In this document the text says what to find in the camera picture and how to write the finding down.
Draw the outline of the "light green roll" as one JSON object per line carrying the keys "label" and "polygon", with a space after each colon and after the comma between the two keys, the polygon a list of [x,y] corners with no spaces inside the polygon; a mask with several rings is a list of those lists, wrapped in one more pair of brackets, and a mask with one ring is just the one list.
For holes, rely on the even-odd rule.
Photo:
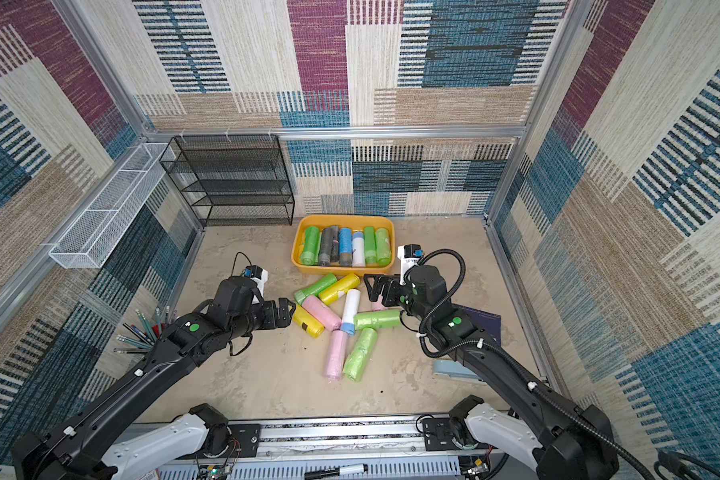
{"label": "light green roll", "polygon": [[375,243],[377,253],[377,264],[387,266],[391,262],[391,240],[389,230],[379,228],[375,230]]}
{"label": "light green roll", "polygon": [[355,330],[395,328],[402,325],[400,310],[380,310],[358,313],[354,317]]}
{"label": "light green roll", "polygon": [[378,332],[375,329],[366,328],[360,331],[344,364],[343,375],[345,378],[355,382],[362,379],[377,340]]}

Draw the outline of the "thin dark green roll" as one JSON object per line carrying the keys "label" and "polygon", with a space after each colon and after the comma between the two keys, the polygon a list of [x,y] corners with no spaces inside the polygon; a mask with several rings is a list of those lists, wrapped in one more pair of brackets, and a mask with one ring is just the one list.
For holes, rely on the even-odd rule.
{"label": "thin dark green roll", "polygon": [[363,230],[364,236],[364,259],[367,267],[377,264],[377,247],[375,229],[366,226]]}

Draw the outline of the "dark grey roll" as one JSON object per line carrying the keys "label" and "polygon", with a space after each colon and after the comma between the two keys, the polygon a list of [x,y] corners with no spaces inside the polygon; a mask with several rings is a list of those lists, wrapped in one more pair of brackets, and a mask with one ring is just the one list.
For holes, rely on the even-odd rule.
{"label": "dark grey roll", "polygon": [[337,264],[339,262],[339,252],[340,252],[339,232],[340,232],[340,227],[338,225],[333,225],[331,227],[332,242],[331,242],[330,262],[332,264]]}

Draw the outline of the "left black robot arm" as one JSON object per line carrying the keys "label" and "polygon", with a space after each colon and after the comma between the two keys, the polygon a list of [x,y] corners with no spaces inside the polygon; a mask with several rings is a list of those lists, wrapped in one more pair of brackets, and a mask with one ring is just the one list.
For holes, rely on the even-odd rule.
{"label": "left black robot arm", "polygon": [[111,479],[120,468],[104,460],[118,437],[164,392],[216,352],[256,330],[290,325],[296,305],[266,300],[255,280],[231,276],[215,296],[179,317],[153,348],[82,411],[44,436],[29,432],[12,449],[19,479]]}

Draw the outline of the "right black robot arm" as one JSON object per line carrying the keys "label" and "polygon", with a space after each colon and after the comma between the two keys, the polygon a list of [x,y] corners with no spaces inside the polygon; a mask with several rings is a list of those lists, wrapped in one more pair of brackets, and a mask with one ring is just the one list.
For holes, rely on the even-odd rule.
{"label": "right black robot arm", "polygon": [[493,336],[452,302],[439,270],[416,265],[404,275],[367,274],[370,301],[400,307],[419,319],[426,356],[447,356],[475,373],[514,411],[513,416],[482,413],[471,400],[457,425],[477,443],[490,444],[525,463],[540,479],[610,479],[626,462],[644,479],[651,471],[619,445],[608,417],[596,406],[579,407],[523,367]]}

